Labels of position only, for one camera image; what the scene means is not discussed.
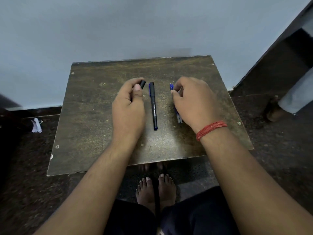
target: pen cap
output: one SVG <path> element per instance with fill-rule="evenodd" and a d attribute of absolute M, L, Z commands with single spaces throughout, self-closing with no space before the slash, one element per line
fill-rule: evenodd
<path fill-rule="evenodd" d="M 149 83 L 149 93 L 150 93 L 150 97 L 151 96 L 156 96 L 156 94 L 154 92 L 154 83 L 153 82 Z"/>
<path fill-rule="evenodd" d="M 143 87 L 145 86 L 146 81 L 145 80 L 141 80 L 139 85 L 141 86 L 141 90 L 143 89 Z"/>

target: wall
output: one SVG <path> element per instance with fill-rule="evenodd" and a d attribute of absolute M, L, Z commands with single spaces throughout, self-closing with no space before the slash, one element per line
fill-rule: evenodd
<path fill-rule="evenodd" d="M 212 55 L 235 86 L 310 0 L 0 0 L 0 94 L 58 106 L 72 62 Z"/>

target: red wrist thread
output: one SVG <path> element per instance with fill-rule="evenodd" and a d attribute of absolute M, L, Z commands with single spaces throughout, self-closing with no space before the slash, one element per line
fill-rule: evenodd
<path fill-rule="evenodd" d="M 217 121 L 213 124 L 209 124 L 205 126 L 203 129 L 201 129 L 197 134 L 196 134 L 196 139 L 197 141 L 200 141 L 200 139 L 204 136 L 207 135 L 209 132 L 220 128 L 220 127 L 227 127 L 227 124 L 224 121 Z"/>

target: fingernail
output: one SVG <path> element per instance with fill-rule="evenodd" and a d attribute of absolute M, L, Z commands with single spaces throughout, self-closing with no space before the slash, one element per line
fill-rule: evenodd
<path fill-rule="evenodd" d="M 136 85 L 134 86 L 134 89 L 135 89 L 135 90 L 141 90 L 141 86 L 140 86 L 139 84 L 136 84 Z"/>

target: wooden table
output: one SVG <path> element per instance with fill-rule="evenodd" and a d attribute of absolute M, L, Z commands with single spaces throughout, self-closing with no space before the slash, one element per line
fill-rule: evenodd
<path fill-rule="evenodd" d="M 146 128 L 130 165 L 205 155 L 185 123 L 179 124 L 169 83 L 193 76 L 217 95 L 222 116 L 247 149 L 253 149 L 211 56 L 73 63 L 47 175 L 87 171 L 112 136 L 112 101 L 123 83 L 134 77 L 154 81 L 158 130 L 153 130 L 149 87 L 143 89 Z"/>

